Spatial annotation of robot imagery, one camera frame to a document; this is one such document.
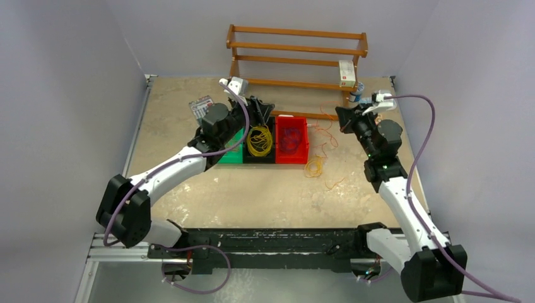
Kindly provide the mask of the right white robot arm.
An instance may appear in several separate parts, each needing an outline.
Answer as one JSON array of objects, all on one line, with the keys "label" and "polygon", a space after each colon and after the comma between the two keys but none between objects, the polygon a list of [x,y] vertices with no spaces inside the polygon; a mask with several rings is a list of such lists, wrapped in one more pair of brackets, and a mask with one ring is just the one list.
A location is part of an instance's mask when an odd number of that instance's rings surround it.
[{"label": "right white robot arm", "polygon": [[408,174],[397,155],[402,127],[389,119],[376,122],[376,114],[367,109],[361,105],[336,107],[340,131],[355,134],[368,156],[365,177],[393,212],[405,238],[398,239],[385,227],[372,228],[356,237],[355,251],[363,257],[373,253],[382,257],[399,273],[412,302],[458,295],[464,275],[449,259],[465,268],[467,253],[436,228],[408,184]]}]

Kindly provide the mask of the green plastic bin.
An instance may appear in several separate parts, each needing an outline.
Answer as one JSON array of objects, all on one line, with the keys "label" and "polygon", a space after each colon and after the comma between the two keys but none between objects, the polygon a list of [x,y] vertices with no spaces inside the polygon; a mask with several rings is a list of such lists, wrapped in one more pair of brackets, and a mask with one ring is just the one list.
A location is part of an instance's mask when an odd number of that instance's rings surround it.
[{"label": "green plastic bin", "polygon": [[[244,130],[241,129],[226,145],[225,148],[233,146],[236,142],[243,137]],[[243,143],[240,143],[232,150],[226,152],[221,159],[219,164],[241,164],[243,163]]]}]

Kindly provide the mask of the red plastic bin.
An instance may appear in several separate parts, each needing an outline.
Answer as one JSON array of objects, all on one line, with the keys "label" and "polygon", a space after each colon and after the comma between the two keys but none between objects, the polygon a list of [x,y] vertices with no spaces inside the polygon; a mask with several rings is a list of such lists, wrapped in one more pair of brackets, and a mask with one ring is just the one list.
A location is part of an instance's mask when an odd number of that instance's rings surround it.
[{"label": "red plastic bin", "polygon": [[305,117],[275,118],[276,164],[306,164],[309,138]]}]

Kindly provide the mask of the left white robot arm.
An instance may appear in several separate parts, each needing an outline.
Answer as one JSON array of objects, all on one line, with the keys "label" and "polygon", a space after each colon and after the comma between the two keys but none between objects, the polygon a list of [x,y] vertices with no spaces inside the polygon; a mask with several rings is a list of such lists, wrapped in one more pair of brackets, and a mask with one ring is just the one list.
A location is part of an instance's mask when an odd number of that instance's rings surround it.
[{"label": "left white robot arm", "polygon": [[107,184],[96,221],[105,227],[103,244],[121,243],[126,248],[140,242],[163,246],[172,258],[188,250],[184,229],[171,220],[156,220],[151,207],[182,182],[201,174],[229,151],[226,144],[239,132],[267,121],[274,104],[249,97],[207,108],[193,139],[177,154],[146,172],[116,175]]}]

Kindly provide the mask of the black plastic bin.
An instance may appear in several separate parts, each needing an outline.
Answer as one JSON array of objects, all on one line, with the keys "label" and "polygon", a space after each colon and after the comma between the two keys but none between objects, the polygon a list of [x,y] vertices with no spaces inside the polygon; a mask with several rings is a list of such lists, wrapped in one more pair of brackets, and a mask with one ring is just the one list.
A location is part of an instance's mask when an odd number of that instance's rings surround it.
[{"label": "black plastic bin", "polygon": [[274,118],[270,117],[263,126],[250,127],[243,143],[243,163],[275,164]]}]

